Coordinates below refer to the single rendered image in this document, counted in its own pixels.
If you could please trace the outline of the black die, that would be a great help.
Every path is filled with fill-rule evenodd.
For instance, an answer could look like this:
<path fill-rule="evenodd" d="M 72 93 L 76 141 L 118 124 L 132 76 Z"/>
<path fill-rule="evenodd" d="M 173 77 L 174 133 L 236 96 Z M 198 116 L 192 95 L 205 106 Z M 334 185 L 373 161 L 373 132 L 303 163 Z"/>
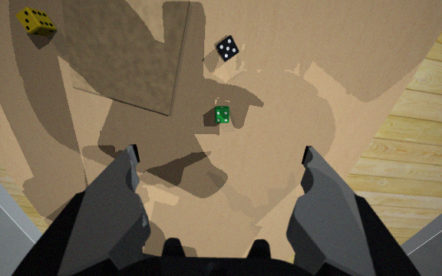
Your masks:
<path fill-rule="evenodd" d="M 216 47 L 224 61 L 228 61 L 231 57 L 239 53 L 239 49 L 237 48 L 232 35 L 222 40 L 216 45 Z"/>

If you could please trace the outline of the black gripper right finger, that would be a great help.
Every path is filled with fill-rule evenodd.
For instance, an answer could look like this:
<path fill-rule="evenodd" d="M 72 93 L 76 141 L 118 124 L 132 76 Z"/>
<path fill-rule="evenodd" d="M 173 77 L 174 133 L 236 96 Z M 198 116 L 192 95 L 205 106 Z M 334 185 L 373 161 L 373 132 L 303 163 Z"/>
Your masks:
<path fill-rule="evenodd" d="M 314 276 L 421 276 L 364 197 L 313 146 L 286 238 L 294 265 Z"/>

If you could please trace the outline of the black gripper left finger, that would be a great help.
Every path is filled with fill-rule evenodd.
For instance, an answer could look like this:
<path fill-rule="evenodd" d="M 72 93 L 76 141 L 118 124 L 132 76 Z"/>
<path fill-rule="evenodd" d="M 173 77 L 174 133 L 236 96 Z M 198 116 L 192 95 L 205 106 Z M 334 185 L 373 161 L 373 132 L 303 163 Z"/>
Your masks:
<path fill-rule="evenodd" d="M 111 276 L 143 260 L 150 223 L 135 193 L 139 162 L 130 144 L 74 195 L 12 276 Z"/>

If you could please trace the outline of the tan textured mat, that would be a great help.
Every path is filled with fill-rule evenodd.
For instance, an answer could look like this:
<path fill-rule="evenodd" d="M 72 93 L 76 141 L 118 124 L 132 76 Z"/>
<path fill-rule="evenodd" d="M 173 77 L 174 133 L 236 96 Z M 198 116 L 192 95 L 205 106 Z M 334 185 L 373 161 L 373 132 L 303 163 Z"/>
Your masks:
<path fill-rule="evenodd" d="M 170 115 L 189 0 L 61 0 L 72 87 Z"/>

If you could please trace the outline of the yellow die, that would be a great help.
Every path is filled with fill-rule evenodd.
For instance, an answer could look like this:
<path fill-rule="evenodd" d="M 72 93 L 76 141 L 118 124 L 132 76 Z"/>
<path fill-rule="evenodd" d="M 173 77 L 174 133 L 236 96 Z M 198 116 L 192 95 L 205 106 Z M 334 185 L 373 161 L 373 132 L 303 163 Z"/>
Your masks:
<path fill-rule="evenodd" d="M 48 36 L 56 27 L 44 11 L 25 7 L 15 15 L 30 35 Z"/>

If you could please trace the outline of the green die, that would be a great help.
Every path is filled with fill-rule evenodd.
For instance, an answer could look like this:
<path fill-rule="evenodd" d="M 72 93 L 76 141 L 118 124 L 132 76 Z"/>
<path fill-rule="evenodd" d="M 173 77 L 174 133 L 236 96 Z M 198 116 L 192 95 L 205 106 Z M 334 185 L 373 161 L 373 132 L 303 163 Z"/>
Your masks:
<path fill-rule="evenodd" d="M 215 123 L 229 123 L 229 107 L 216 106 L 215 107 Z"/>

